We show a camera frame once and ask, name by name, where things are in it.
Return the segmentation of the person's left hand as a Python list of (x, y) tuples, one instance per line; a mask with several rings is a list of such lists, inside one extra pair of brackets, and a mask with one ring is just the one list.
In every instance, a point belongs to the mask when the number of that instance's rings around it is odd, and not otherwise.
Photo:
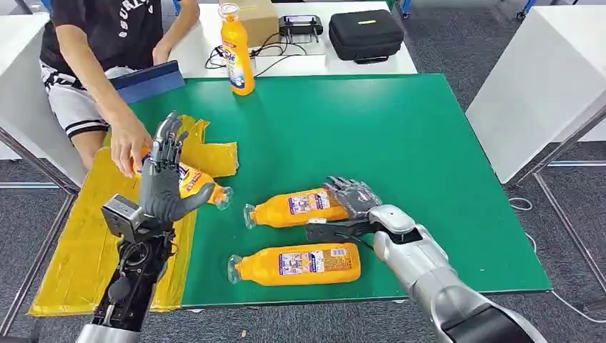
[(172, 45), (160, 41), (152, 50), (152, 60), (154, 65), (160, 65), (168, 62)]

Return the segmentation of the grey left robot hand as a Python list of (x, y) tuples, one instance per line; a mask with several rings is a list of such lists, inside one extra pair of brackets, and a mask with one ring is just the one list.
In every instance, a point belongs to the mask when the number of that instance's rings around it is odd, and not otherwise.
[(179, 192), (179, 162), (188, 133), (177, 134), (182, 121), (171, 112), (159, 125), (152, 140), (149, 157), (144, 160), (139, 183), (139, 205), (144, 213), (159, 222), (176, 222), (207, 203), (215, 183), (202, 185), (192, 195)]

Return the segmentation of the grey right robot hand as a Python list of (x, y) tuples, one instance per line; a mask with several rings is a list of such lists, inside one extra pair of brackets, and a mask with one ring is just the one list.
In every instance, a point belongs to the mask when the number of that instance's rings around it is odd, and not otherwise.
[(313, 243), (360, 243), (369, 246), (362, 236), (374, 232), (369, 223), (371, 208), (378, 207), (382, 200), (370, 187), (355, 179), (327, 177), (322, 187), (344, 207), (346, 217), (339, 220), (312, 219), (305, 224), (305, 234)]

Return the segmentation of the person's right hand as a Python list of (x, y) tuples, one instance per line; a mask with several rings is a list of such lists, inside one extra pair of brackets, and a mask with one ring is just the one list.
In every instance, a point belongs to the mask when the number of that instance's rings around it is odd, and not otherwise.
[(110, 121), (111, 158), (119, 171), (133, 177), (142, 168), (142, 149), (152, 146), (152, 138), (144, 125), (133, 115)]

